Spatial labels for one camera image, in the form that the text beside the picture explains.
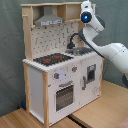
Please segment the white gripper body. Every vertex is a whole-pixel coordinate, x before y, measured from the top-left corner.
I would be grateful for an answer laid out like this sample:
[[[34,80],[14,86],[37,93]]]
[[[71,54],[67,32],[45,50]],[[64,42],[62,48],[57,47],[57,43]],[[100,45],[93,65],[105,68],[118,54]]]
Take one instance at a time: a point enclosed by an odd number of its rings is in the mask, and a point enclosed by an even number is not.
[[[92,12],[93,8],[92,8],[92,4],[89,0],[85,0],[82,4],[81,4],[81,12]]]

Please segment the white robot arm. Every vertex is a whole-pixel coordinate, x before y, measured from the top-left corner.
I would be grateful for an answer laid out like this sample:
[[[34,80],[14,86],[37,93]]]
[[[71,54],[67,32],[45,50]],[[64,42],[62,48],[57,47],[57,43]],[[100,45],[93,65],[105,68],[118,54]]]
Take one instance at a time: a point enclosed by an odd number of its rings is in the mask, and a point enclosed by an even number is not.
[[[93,11],[91,2],[81,4],[80,20],[85,27],[79,31],[79,37],[99,56],[109,59],[122,73],[122,82],[128,88],[128,49],[122,43],[110,43],[98,46],[93,39],[105,29],[105,22]]]

